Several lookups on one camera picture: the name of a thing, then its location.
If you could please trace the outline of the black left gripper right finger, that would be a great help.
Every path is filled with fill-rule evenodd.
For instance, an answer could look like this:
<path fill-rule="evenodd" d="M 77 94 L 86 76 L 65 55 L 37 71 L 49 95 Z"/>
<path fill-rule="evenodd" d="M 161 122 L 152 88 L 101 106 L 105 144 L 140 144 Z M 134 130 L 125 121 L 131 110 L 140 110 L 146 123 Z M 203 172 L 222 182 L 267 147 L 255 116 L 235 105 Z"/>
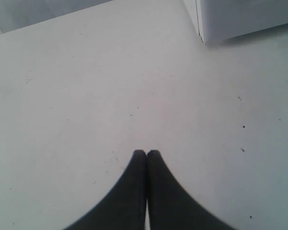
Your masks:
<path fill-rule="evenodd" d="M 147 154 L 148 212 L 152 230 L 231 230 L 178 183 L 158 150 Z"/>

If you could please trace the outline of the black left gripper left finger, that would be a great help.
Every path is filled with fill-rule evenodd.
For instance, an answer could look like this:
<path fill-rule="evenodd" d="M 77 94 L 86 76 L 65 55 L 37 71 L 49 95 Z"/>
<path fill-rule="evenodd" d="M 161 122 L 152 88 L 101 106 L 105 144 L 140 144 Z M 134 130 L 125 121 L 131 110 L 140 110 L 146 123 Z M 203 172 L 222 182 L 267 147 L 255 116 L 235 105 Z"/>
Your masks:
<path fill-rule="evenodd" d="M 68 230 L 144 230 L 147 156 L 135 150 L 123 174 L 107 195 Z"/>

